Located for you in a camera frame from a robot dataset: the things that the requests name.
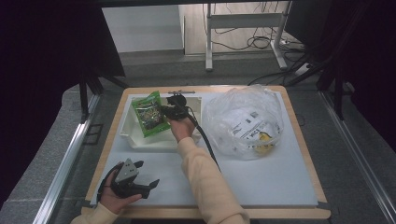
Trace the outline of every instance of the hand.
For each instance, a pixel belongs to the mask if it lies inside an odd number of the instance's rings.
[[[122,208],[124,208],[126,205],[130,203],[134,203],[137,200],[142,198],[141,194],[136,194],[128,198],[120,198],[117,196],[114,191],[111,189],[110,184],[111,180],[113,179],[114,173],[116,172],[113,171],[109,176],[108,179],[106,180],[105,187],[103,189],[102,197],[100,200],[100,203],[106,207],[108,210],[110,210],[114,214],[119,214]]]
[[[171,124],[172,134],[175,136],[177,142],[180,142],[183,138],[191,137],[195,129],[191,120],[188,118],[183,120],[169,119],[169,123]]]

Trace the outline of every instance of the clear plastic bag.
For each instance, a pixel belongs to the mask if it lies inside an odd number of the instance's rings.
[[[253,85],[208,102],[203,117],[212,147],[242,160],[266,155],[280,140],[283,120],[276,93]]]

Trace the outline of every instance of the green snack bag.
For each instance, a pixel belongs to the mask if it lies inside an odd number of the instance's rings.
[[[139,120],[144,137],[160,133],[171,128],[161,112],[160,92],[154,91],[148,97],[132,101],[134,112]]]

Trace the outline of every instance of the beige sleeve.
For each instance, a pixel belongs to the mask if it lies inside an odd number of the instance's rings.
[[[110,224],[117,219],[118,215],[110,212],[101,203],[88,215],[75,217],[71,224]]]
[[[248,213],[241,207],[218,166],[203,148],[195,145],[192,138],[178,143],[183,159],[182,168],[189,179],[192,194],[205,222],[249,223]]]

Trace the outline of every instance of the human arm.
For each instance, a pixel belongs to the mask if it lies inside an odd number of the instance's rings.
[[[170,120],[178,141],[177,150],[183,162],[198,208],[207,223],[249,223],[248,213],[240,206],[218,166],[210,155],[191,138],[194,127],[183,119]]]
[[[129,203],[134,203],[142,198],[141,194],[122,199],[119,198],[110,188],[111,180],[116,171],[113,171],[104,185],[101,201],[97,207],[88,215],[75,217],[71,224],[109,224],[113,223],[119,216],[123,207]]]

